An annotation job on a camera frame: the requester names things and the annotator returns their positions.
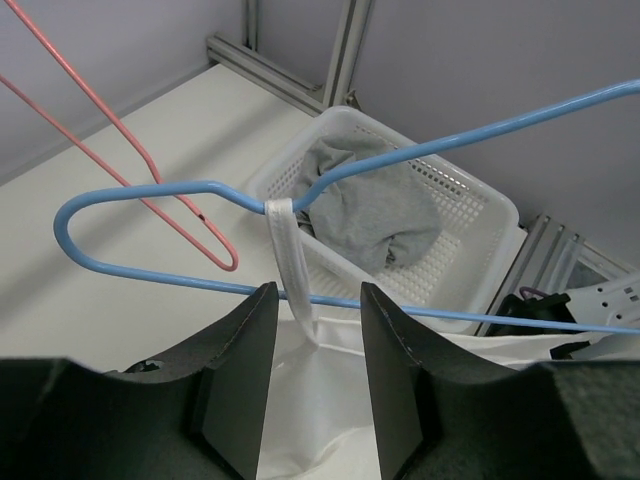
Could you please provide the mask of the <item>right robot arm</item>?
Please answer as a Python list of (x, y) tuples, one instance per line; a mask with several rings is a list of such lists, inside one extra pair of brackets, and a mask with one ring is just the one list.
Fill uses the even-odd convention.
[[(639, 327), (639, 274), (594, 286), (570, 289), (563, 293), (546, 294), (531, 287), (522, 287), (517, 295), (507, 295), (497, 314), (522, 317), (538, 323), (557, 321), (567, 324), (590, 324), (606, 327)], [(589, 340), (575, 339), (550, 349), (554, 360), (614, 360), (639, 358), (639, 337), (636, 335), (594, 336)]]

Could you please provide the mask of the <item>pink hanger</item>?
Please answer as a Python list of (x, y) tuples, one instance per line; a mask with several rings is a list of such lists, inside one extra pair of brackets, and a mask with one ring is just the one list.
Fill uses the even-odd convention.
[[(210, 35), (242, 33), (238, 1), (23, 1), (20, 8), (121, 117), (204, 71)], [(1, 73), (1, 267), (14, 272), (57, 252), (51, 222), (67, 198), (111, 185), (62, 128), (129, 181), (145, 183), (150, 174), (7, 6)]]

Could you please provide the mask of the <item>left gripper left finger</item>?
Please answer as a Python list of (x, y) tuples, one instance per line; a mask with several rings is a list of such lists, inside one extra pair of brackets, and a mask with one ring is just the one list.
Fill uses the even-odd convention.
[(127, 370), (1, 362), (5, 479), (253, 479), (278, 323), (267, 283)]

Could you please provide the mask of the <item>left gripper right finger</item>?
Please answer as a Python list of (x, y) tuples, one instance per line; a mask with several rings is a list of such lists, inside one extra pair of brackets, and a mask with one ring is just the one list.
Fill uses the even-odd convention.
[(639, 365), (513, 370), (454, 344), (371, 283), (361, 327), (385, 479), (635, 479)]

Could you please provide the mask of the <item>blue hanger of white top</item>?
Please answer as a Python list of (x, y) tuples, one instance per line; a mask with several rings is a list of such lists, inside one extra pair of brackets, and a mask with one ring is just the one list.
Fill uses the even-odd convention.
[[(572, 114), (576, 111), (587, 109), (620, 97), (636, 95), (638, 93), (639, 81), (637, 79), (628, 80), (509, 119), (485, 125), (477, 129), (417, 144), (415, 146), (401, 148), (391, 153), (357, 162), (352, 166), (338, 167), (328, 174), (321, 176), (304, 196), (295, 199), (292, 203), (293, 210), (297, 212), (308, 207), (329, 185), (344, 178), (374, 171), (404, 161), (425, 157), (430, 154), (479, 143), (494, 137), (525, 129), (532, 125), (546, 122), (563, 115)], [(104, 263), (83, 253), (74, 244), (69, 234), (68, 226), (72, 216), (86, 207), (105, 202), (167, 197), (179, 194), (214, 194), (249, 212), (259, 215), (263, 215), (265, 213), (265, 204), (263, 202), (217, 181), (189, 181), (111, 188), (83, 193), (72, 198), (60, 207), (53, 221), (54, 237), (59, 247), (72, 261), (90, 271), (114, 277), (186, 288), (245, 296), (253, 294), (256, 291), (256, 288), (249, 285), (180, 276)], [(461, 320), (475, 323), (490, 323), (522, 327), (546, 327), (579, 332), (597, 332), (622, 335), (637, 335), (639, 333), (637, 329), (625, 327), (570, 324), (557, 321), (536, 321), (525, 318), (464, 313), (417, 306), (404, 306), (402, 310), (410, 316), (443, 320)]]

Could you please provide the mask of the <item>grey tank top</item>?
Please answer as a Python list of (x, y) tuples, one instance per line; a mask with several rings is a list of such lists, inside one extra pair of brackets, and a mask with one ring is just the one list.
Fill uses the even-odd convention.
[[(302, 197), (336, 167), (391, 150), (362, 132), (323, 136), (305, 152), (291, 196)], [(443, 229), (436, 202), (407, 162), (331, 184), (296, 217), (301, 229), (370, 275), (415, 264)]]

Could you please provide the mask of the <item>white tank top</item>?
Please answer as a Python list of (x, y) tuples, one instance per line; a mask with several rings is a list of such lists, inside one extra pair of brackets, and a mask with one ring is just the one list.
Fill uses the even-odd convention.
[(429, 429), (400, 428), (390, 445), (374, 437), (361, 326), (323, 318), (309, 298), (292, 203), (265, 215), (293, 320), (278, 328), (258, 465), (262, 479), (378, 479), (394, 456), (397, 479), (592, 479), (593, 466), (541, 380), (541, 418), (500, 409), (486, 392), (451, 399)]

